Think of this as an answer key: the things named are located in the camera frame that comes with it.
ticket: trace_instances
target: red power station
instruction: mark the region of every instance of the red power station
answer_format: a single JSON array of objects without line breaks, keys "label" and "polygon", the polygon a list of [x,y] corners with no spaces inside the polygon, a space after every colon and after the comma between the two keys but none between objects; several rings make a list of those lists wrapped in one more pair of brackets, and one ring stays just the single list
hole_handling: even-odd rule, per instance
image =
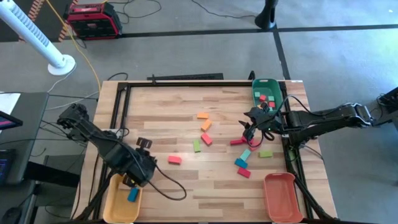
[{"label": "red power station", "polygon": [[82,40],[113,39],[122,34],[118,14],[107,2],[72,5],[63,18]]}]

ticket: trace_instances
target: computer monitor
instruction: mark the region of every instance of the computer monitor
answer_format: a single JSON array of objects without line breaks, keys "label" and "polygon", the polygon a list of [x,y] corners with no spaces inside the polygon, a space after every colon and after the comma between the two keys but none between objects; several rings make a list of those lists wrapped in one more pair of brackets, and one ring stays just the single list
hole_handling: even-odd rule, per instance
[{"label": "computer monitor", "polygon": [[0,130],[22,126],[23,122],[11,115],[0,111]]}]

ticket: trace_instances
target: light green block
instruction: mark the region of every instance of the light green block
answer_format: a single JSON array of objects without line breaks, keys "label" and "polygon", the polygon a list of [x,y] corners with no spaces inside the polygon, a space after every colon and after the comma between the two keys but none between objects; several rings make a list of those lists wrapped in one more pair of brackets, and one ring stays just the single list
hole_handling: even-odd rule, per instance
[{"label": "light green block", "polygon": [[199,140],[193,140],[193,150],[195,152],[200,152],[200,142],[199,142]]},{"label": "light green block", "polygon": [[243,153],[241,154],[241,159],[243,161],[246,161],[246,159],[248,159],[248,157],[250,156],[251,151],[249,149],[245,149],[243,151]]},{"label": "light green block", "polygon": [[272,157],[272,151],[260,151],[259,157],[261,158]]}]

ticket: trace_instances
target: green tray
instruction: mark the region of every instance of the green tray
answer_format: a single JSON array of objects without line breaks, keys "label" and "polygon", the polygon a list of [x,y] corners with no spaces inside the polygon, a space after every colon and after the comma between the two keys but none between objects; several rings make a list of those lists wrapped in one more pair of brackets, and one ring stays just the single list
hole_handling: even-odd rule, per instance
[{"label": "green tray", "polygon": [[252,90],[254,106],[261,104],[259,97],[256,96],[256,93],[265,95],[267,103],[270,102],[270,96],[274,98],[274,100],[271,101],[275,102],[275,107],[270,108],[270,113],[275,113],[280,104],[282,104],[282,93],[280,92],[278,81],[275,79],[256,79],[252,83]]}]

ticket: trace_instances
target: wooden table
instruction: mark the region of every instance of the wooden table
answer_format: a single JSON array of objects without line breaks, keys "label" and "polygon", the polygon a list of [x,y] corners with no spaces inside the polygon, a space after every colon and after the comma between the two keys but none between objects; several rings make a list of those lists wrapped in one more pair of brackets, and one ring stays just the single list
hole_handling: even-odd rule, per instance
[{"label": "wooden table", "polygon": [[[304,84],[301,81],[285,83],[287,93],[297,96],[308,106]],[[103,83],[94,117],[94,123],[99,128],[109,128],[117,85],[118,82],[115,81]],[[291,110],[302,110],[294,100],[290,100],[290,105]],[[145,186],[137,222],[270,221],[264,208],[262,180],[267,174],[285,172],[280,137],[276,136],[272,142],[264,141],[261,148],[248,158],[250,179],[237,174],[238,168],[234,165],[235,159],[247,146],[229,145],[230,140],[242,136],[243,127],[238,120],[248,121],[243,113],[251,107],[252,92],[248,86],[132,89],[126,120],[130,134],[124,140],[131,145],[135,145],[138,137],[153,140],[150,153],[158,159],[159,167],[177,179],[188,194],[185,200],[176,202],[164,198],[150,185]],[[200,126],[203,123],[203,120],[196,119],[199,112],[210,114],[213,125],[208,134],[213,138],[213,144],[210,147],[202,144],[201,152],[194,153],[192,141],[200,139]],[[320,152],[317,141],[310,141],[308,145]],[[274,157],[259,158],[257,153],[260,150],[272,150]],[[335,206],[323,161],[305,149],[301,149],[300,153],[309,191],[325,211],[335,217]],[[182,164],[168,164],[169,155],[180,156]],[[97,150],[90,144],[81,172],[81,198],[77,215],[88,203],[96,156]],[[94,176],[93,195],[98,186],[101,166],[100,159]],[[182,195],[178,186],[161,177],[158,171],[155,172],[152,182],[167,194],[174,197]],[[299,191],[298,200],[300,210],[305,215],[303,198]]]}]

